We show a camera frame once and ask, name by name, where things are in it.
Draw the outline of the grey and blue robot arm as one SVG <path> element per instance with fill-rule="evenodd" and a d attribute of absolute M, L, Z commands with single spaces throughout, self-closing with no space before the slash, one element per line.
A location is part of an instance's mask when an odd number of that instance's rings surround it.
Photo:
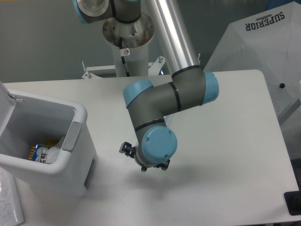
<path fill-rule="evenodd" d="M 166 170 L 177 149 L 177 139 L 166 125 L 166 117 L 214 101 L 219 85 L 211 72 L 202 71 L 175 0 L 148 0 L 149 14 L 138 0 L 76 0 L 73 3 L 83 23 L 104 21 L 103 34 L 118 50 L 123 74 L 133 75 L 129 58 L 134 49 L 160 37 L 172 80 L 154 86 L 138 80 L 123 90 L 138 145 L 123 143 L 120 152 L 137 162 L 142 171 Z"/>

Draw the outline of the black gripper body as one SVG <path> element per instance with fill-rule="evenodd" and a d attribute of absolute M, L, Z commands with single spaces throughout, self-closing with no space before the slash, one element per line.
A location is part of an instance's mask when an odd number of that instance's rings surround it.
<path fill-rule="evenodd" d="M 137 157 L 137 150 L 138 150 L 138 146 L 134 146 L 134 150 L 135 150 L 135 153 L 134 153 L 134 159 L 136 161 L 136 163 L 141 166 L 141 171 L 146 171 L 148 168 L 161 168 L 162 170 L 165 169 L 165 164 L 164 163 L 159 163 L 157 165 L 154 165 L 154 166 L 147 166 L 147 165 L 143 165 L 139 160 L 138 160 L 138 157 Z"/>

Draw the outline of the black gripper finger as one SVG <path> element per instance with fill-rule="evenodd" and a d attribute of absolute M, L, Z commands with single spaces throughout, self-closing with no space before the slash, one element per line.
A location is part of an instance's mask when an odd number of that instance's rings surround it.
<path fill-rule="evenodd" d="M 169 166 L 170 160 L 167 160 L 164 163 L 159 163 L 157 165 L 155 165 L 155 168 L 161 169 L 161 170 L 167 170 L 168 166 Z"/>
<path fill-rule="evenodd" d="M 123 153 L 129 157 L 134 157 L 136 153 L 136 146 L 132 146 L 130 143 L 124 142 L 120 146 L 119 153 Z"/>

